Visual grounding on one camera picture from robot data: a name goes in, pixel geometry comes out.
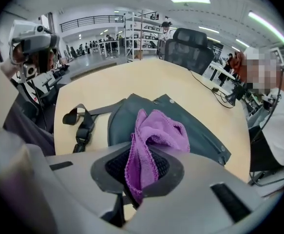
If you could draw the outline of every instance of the railing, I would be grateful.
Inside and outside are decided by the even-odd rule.
[[[64,32],[70,29],[75,29],[86,25],[91,25],[96,23],[107,23],[107,22],[123,22],[123,16],[110,15],[110,16],[93,16],[87,18],[79,18],[60,24],[60,28],[62,32]]]
[[[144,18],[150,19],[150,20],[159,20],[159,13],[158,12],[150,12],[143,14]]]

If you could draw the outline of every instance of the strap buckle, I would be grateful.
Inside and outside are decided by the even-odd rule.
[[[77,144],[74,147],[73,153],[81,153],[85,151],[85,146],[89,143],[92,137],[92,130],[93,127],[91,127],[91,129],[79,128],[77,130],[76,134]]]

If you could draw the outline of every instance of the table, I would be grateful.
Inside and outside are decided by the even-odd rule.
[[[227,77],[229,77],[229,78],[235,80],[235,77],[234,77],[234,76],[232,76],[229,72],[225,71],[224,68],[221,67],[221,66],[220,66],[219,64],[217,64],[216,62],[212,61],[209,66],[211,66],[212,68],[214,68],[214,72],[213,72],[213,74],[212,74],[210,80],[213,80],[213,78],[215,77],[215,74],[216,74],[217,71],[220,71],[221,73],[223,73],[223,74],[226,75]],[[222,87],[222,85],[224,84],[224,82],[225,82],[225,80],[223,80],[223,81],[221,82],[220,87]]]
[[[209,88],[218,87],[201,75],[192,74]],[[66,113],[79,103],[91,110],[116,103],[132,93],[151,100],[167,94],[175,100],[223,142],[231,152],[225,167],[244,182],[248,182],[250,140],[241,103],[236,101],[236,106],[232,109],[223,107],[189,70],[160,59],[114,66],[62,87],[57,98],[54,121],[56,154],[70,154],[76,144],[76,131],[81,120],[75,126],[64,125],[62,119]],[[86,151],[108,146],[109,115],[100,115],[96,119],[92,140],[86,146]]]
[[[100,45],[103,44],[104,45],[105,57],[107,57],[107,51],[106,51],[105,43],[110,43],[110,50],[112,51],[112,42],[117,42],[117,45],[118,45],[118,55],[120,55],[119,40],[98,42],[97,44],[98,44],[98,47],[99,47],[99,53],[102,55],[101,50],[100,50]]]

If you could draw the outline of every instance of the woman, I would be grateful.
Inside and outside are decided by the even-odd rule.
[[[227,59],[227,61],[226,61],[226,65],[225,65],[225,67],[224,67],[224,70],[225,70],[226,72],[230,72],[230,70],[231,70],[230,61],[231,61],[232,59],[233,59],[233,54],[232,54],[232,53],[229,53],[229,54],[228,54],[228,59]],[[224,81],[226,78],[227,78],[227,76],[224,75],[223,73],[221,73],[221,74],[219,75],[219,77],[218,77],[218,79],[219,79],[220,81]]]
[[[173,38],[174,30],[170,29],[170,26],[172,25],[171,22],[164,21],[161,24],[161,27],[163,27],[163,34],[160,34],[159,40],[167,41],[168,39]]]

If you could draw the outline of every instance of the black strap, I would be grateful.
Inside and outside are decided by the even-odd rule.
[[[95,119],[97,116],[101,114],[106,114],[114,111],[115,109],[118,109],[123,101],[125,99],[122,99],[121,101],[106,106],[101,107],[97,109],[93,109],[88,111],[83,104],[79,104],[76,107],[74,107],[69,113],[65,114],[63,117],[63,124],[66,125],[75,125],[78,121],[77,116],[83,116],[83,122],[80,124],[77,133],[76,133],[76,141],[77,144],[74,147],[73,153],[81,153],[85,151],[85,146],[89,143],[91,137],[92,137],[92,131],[95,126]],[[84,109],[84,112],[78,113],[78,108]]]

